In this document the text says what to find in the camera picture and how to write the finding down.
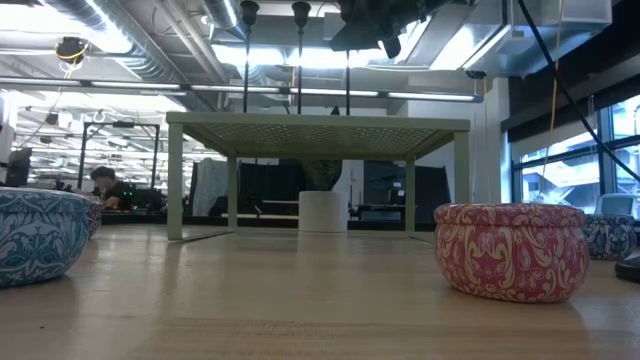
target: chair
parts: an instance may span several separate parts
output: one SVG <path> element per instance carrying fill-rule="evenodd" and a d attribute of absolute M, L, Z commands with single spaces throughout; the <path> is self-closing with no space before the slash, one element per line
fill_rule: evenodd
<path fill-rule="evenodd" d="M 636 196 L 627 194 L 605 194 L 598 198 L 596 214 L 630 215 L 637 217 Z"/>

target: person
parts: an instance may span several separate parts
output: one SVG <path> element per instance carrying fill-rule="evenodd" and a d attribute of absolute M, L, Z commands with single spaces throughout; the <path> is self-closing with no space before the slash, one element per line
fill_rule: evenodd
<path fill-rule="evenodd" d="M 91 180 L 102 192 L 102 205 L 107 209 L 122 209 L 123 201 L 129 185 L 116 179 L 116 172 L 112 168 L 100 166 L 91 171 Z"/>

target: black equipment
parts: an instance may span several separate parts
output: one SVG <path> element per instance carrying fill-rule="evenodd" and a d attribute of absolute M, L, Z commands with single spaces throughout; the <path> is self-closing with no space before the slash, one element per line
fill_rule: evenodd
<path fill-rule="evenodd" d="M 619 279 L 640 283 L 640 256 L 617 263 L 616 276 Z"/>
<path fill-rule="evenodd" d="M 339 0 L 345 26 L 329 42 L 333 51 L 378 49 L 382 41 L 391 59 L 400 54 L 401 29 L 447 3 L 473 4 L 475 0 Z"/>
<path fill-rule="evenodd" d="M 0 163 L 7 169 L 7 179 L 4 186 L 18 187 L 27 185 L 29 169 L 31 168 L 31 148 L 12 151 L 8 163 Z"/>
<path fill-rule="evenodd" d="M 64 37 L 62 42 L 56 45 L 56 56 L 68 64 L 78 65 L 84 60 L 87 47 L 88 43 L 80 38 Z"/>

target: desk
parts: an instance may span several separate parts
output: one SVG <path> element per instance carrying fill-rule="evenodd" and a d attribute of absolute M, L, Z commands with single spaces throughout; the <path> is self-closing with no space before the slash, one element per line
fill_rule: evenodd
<path fill-rule="evenodd" d="M 453 141 L 456 202 L 471 201 L 469 131 L 459 119 L 169 112 L 167 236 L 182 240 L 182 137 L 227 157 L 229 228 L 237 228 L 237 159 L 406 161 L 405 228 L 415 228 L 415 160 Z"/>

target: window frame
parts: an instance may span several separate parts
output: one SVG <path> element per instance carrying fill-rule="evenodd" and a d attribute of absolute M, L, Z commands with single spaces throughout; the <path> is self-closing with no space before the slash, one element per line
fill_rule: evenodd
<path fill-rule="evenodd" d="M 640 135 L 632 135 L 622 139 L 614 139 L 613 129 L 613 105 L 596 112 L 599 136 L 604 144 L 614 153 L 620 149 L 639 146 Z M 587 146 L 584 148 L 567 151 L 561 154 L 551 155 L 547 159 L 547 164 L 571 160 L 579 157 L 597 155 L 600 175 L 600 195 L 615 194 L 617 190 L 616 164 L 600 146 Z M 512 201 L 522 203 L 522 172 L 524 169 L 544 165 L 545 159 L 535 159 L 520 162 L 520 158 L 514 159 L 511 166 L 511 196 Z M 640 220 L 636 220 L 636 225 L 640 225 Z"/>

